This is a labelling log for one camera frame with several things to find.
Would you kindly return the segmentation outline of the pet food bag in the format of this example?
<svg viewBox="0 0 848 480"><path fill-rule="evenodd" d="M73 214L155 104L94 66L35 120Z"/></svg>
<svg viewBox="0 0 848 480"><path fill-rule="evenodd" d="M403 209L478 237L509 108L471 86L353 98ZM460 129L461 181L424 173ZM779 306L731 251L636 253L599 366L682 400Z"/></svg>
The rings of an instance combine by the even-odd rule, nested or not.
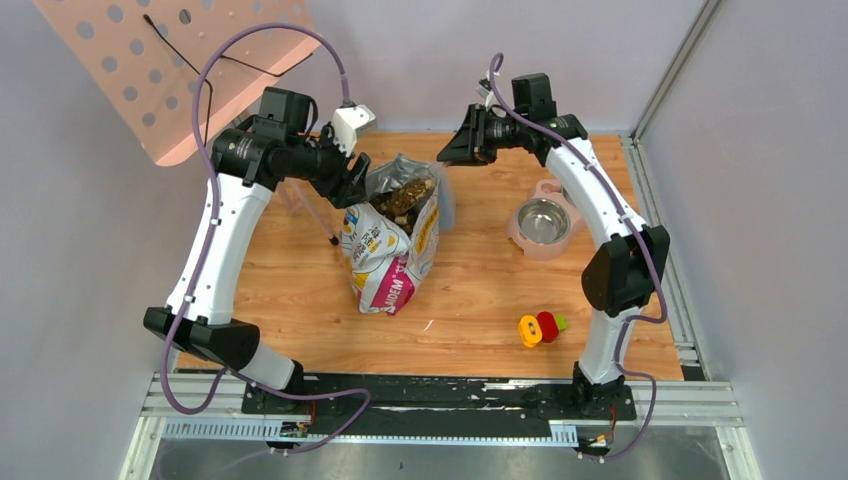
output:
<svg viewBox="0 0 848 480"><path fill-rule="evenodd" d="M400 160L429 163L399 154L384 165ZM384 165L366 177L367 200L344 210L340 245L358 310L395 315L420 289L433 266L440 208L433 197L418 214L394 219L381 215L369 203L373 189L369 179Z"/></svg>

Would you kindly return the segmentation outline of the clear plastic scoop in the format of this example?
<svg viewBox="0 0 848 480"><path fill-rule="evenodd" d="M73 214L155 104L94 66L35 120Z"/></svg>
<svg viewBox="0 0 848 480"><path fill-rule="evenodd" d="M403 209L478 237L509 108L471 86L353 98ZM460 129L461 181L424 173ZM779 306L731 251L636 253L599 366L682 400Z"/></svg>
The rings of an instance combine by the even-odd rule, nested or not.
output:
<svg viewBox="0 0 848 480"><path fill-rule="evenodd" d="M447 168L439 163L396 161L375 171L369 203L390 219L418 214L425 203L438 201L438 175Z"/></svg>

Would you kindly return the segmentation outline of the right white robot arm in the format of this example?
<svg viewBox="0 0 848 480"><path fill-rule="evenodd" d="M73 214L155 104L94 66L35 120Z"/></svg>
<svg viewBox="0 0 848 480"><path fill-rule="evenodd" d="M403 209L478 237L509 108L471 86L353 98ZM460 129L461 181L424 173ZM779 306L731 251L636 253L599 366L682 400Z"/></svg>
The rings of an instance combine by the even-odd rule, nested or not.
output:
<svg viewBox="0 0 848 480"><path fill-rule="evenodd" d="M493 163L499 151L522 148L564 187L583 216L596 252L581 285L592 308L589 337L576 364L571 403L584 417L596 417L611 403L608 386L632 375L623 364L630 326L648 321L651 298L665 300L662 277L670 235L649 225L624 199L597 158L583 124L559 113L544 73L515 77L506 103L495 72L478 83L483 102L469 105L453 138L437 160L451 166Z"/></svg>

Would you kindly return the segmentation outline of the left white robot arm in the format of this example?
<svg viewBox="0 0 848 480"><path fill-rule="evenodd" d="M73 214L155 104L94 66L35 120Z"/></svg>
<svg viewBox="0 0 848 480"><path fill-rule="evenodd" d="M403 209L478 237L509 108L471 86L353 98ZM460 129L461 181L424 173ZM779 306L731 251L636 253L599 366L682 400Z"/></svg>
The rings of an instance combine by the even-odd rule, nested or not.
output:
<svg viewBox="0 0 848 480"><path fill-rule="evenodd" d="M143 319L157 337L172 334L176 349L268 386L268 400L283 413L305 403L302 366L262 343L258 326L233 316L247 249L285 179L309 182L336 209L364 201L370 159L354 147L376 124L370 109L351 104L312 137L314 109L308 95L268 87L258 114L214 140L214 176L187 264L164 306L148 308Z"/></svg>

